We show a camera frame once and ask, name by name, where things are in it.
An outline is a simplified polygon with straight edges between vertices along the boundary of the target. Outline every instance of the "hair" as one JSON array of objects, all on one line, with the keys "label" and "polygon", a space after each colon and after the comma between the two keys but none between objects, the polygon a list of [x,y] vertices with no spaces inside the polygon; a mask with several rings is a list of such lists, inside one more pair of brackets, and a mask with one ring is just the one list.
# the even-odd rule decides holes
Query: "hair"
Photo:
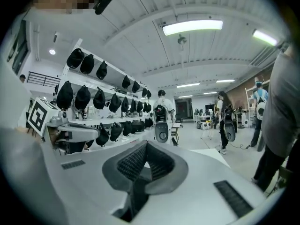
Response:
[{"label": "hair", "polygon": [[262,82],[256,82],[256,87],[261,88],[263,86]]},{"label": "hair", "polygon": [[158,91],[158,96],[159,96],[159,97],[165,96],[165,91],[164,91],[164,90],[159,90],[159,91]]},{"label": "hair", "polygon": [[222,110],[224,110],[226,107],[228,107],[229,105],[232,106],[232,103],[228,97],[228,95],[224,92],[224,91],[221,91],[219,92],[219,96],[222,96],[223,97],[223,106],[222,106]]}]

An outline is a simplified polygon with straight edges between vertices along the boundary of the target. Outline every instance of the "ceiling light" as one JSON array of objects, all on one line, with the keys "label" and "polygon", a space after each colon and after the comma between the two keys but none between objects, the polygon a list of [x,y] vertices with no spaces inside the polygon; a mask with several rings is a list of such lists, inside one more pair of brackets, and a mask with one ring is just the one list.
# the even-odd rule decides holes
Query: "ceiling light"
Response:
[{"label": "ceiling light", "polygon": [[229,79],[229,80],[217,80],[216,82],[217,83],[231,83],[231,82],[234,82],[235,80],[234,79]]},{"label": "ceiling light", "polygon": [[203,95],[206,95],[206,94],[216,94],[217,92],[205,92],[203,93]]},{"label": "ceiling light", "polygon": [[217,29],[221,30],[223,27],[223,22],[220,20],[195,20],[187,22],[179,22],[171,25],[166,25],[163,27],[164,34],[166,36],[193,30],[203,30],[203,29]]},{"label": "ceiling light", "polygon": [[275,46],[277,44],[277,42],[278,42],[276,39],[270,37],[269,35],[261,32],[259,30],[255,30],[254,33],[253,33],[253,36],[255,38],[258,38],[258,39],[260,39],[262,41],[265,41],[265,42],[271,44],[272,46]]},{"label": "ceiling light", "polygon": [[186,85],[180,85],[180,86],[177,86],[177,88],[184,88],[184,87],[190,87],[190,86],[197,86],[199,85],[200,83],[192,83],[192,84],[186,84]]},{"label": "ceiling light", "polygon": [[56,54],[56,51],[53,50],[53,49],[50,49],[50,50],[49,50],[49,53],[50,53],[51,55],[55,55],[55,54]]},{"label": "ceiling light", "polygon": [[180,96],[178,98],[187,98],[187,97],[192,97],[193,95],[187,95],[187,96]]}]

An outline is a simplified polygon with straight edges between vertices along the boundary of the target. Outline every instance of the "black metal railing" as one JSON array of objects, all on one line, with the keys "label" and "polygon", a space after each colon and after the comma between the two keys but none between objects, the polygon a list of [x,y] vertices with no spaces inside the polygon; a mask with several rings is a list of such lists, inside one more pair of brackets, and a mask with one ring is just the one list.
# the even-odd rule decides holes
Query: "black metal railing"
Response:
[{"label": "black metal railing", "polygon": [[29,72],[26,82],[54,88],[56,85],[59,85],[60,79],[44,74]]}]

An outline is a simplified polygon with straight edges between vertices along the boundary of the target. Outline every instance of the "brick wall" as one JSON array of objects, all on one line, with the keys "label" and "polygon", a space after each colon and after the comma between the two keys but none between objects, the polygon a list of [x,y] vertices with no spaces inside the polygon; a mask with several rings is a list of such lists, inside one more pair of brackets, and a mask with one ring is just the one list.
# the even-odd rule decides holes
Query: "brick wall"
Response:
[{"label": "brick wall", "polygon": [[262,79],[264,79],[264,81],[269,80],[271,77],[272,69],[273,69],[273,65],[259,72],[255,76],[251,77],[250,79],[242,83],[240,86],[227,92],[228,97],[231,100],[234,108],[238,108],[239,106],[242,106],[243,109],[248,109],[245,88],[249,89],[255,85],[254,82],[255,77],[258,77],[259,80]]}]

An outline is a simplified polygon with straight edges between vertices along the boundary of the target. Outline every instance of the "black camera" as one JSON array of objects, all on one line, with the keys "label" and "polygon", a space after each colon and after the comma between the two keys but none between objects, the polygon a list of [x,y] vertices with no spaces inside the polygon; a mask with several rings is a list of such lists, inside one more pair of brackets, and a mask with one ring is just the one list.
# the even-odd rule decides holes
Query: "black camera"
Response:
[{"label": "black camera", "polygon": [[93,7],[93,9],[95,10],[95,14],[102,14],[111,1],[112,0],[99,0],[99,2]]}]

